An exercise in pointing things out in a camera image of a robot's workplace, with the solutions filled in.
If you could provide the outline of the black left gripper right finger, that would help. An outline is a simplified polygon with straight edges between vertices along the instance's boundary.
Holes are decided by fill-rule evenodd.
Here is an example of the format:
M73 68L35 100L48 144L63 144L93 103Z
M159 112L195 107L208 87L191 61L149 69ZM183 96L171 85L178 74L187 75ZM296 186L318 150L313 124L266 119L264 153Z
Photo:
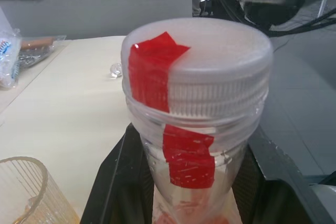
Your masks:
M258 127L233 183L242 223L335 223L293 160Z

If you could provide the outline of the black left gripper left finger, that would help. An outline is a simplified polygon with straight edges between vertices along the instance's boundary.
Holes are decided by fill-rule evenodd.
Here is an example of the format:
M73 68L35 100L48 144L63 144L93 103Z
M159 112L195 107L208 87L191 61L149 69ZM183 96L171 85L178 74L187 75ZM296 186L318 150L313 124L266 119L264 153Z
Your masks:
M151 223L154 181L140 135L129 124L101 163L81 223Z

